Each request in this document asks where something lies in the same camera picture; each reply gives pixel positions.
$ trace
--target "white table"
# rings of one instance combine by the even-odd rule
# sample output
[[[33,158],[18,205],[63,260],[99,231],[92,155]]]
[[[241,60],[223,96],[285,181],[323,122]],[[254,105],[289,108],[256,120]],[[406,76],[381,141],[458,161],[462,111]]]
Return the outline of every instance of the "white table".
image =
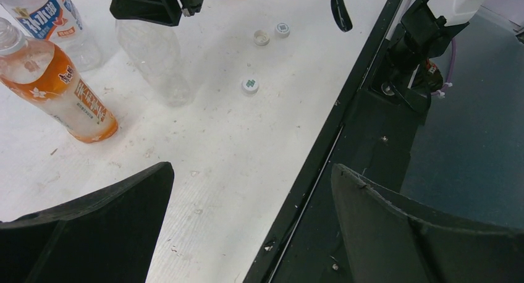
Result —
[[[330,0],[205,0],[175,28],[196,100],[170,109],[118,46],[110,0],[73,0],[106,56],[82,75],[121,129],[86,145],[0,90],[0,220],[169,161],[175,182],[148,282],[241,282],[386,2],[345,1],[348,33]],[[279,22],[288,38],[253,44]],[[249,98],[240,82],[250,76],[261,87]]]

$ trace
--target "white robot part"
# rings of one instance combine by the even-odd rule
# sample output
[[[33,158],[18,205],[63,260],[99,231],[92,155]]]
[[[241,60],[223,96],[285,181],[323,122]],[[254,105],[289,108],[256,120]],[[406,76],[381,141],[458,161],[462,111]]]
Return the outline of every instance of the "white robot part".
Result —
[[[485,0],[429,0],[428,7],[435,18],[444,16],[446,26],[467,23]]]

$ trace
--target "blue-gray surface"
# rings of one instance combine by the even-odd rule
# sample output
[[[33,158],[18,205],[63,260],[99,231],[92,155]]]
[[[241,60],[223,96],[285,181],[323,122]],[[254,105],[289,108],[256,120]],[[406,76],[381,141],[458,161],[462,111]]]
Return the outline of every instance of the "blue-gray surface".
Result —
[[[449,55],[445,61],[448,65]],[[479,16],[457,36],[454,86],[419,128],[402,194],[524,228],[524,44]]]

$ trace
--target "bottle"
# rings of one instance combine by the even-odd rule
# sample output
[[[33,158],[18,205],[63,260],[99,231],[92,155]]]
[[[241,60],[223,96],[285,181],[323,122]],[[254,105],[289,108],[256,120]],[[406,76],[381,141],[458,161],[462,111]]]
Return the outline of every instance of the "bottle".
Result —
[[[79,71],[101,64],[100,49],[71,0],[0,0],[0,4],[31,36],[60,46]]]
[[[142,77],[168,105],[193,101],[193,91],[182,75],[178,38],[170,27],[116,20],[116,36]]]
[[[82,142],[101,141],[118,130],[113,114],[80,78],[62,49],[47,40],[26,38],[1,17],[0,81]]]

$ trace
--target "bottle cap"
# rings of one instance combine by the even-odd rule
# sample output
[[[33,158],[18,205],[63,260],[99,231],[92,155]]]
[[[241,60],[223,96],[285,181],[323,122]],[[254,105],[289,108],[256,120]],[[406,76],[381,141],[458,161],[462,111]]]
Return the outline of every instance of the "bottle cap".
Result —
[[[255,32],[255,44],[258,46],[266,46],[269,43],[269,35],[262,31],[258,30]]]
[[[245,79],[242,82],[242,90],[248,95],[254,95],[258,91],[258,82],[254,78]]]
[[[283,22],[275,27],[275,35],[279,38],[287,38],[289,36],[289,26]]]
[[[25,44],[25,36],[7,20],[0,17],[0,56],[20,50]]]

